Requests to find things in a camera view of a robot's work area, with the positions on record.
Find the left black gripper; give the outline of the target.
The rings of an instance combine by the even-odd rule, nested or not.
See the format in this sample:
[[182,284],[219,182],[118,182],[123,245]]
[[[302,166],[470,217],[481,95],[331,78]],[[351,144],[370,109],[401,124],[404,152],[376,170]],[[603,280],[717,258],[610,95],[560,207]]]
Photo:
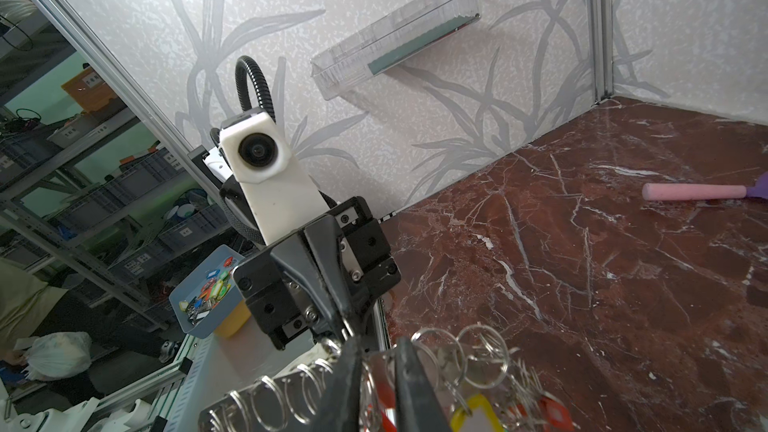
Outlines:
[[380,221],[355,196],[246,258],[234,279],[278,350],[310,332],[316,341],[358,336],[380,351],[375,306],[401,273]]

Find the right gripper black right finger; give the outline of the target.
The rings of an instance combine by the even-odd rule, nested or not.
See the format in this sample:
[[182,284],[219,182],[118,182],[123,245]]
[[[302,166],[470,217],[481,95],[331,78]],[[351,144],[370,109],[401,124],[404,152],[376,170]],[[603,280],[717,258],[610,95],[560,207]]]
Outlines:
[[395,415],[400,432],[450,432],[449,422],[417,355],[416,347],[400,337],[394,348]]

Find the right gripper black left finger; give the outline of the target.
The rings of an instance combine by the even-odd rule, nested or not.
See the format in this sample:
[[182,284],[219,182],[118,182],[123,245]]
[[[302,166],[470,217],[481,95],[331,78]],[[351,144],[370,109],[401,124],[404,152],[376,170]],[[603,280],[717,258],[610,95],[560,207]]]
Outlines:
[[356,336],[342,347],[310,431],[359,431],[362,371],[362,343]]

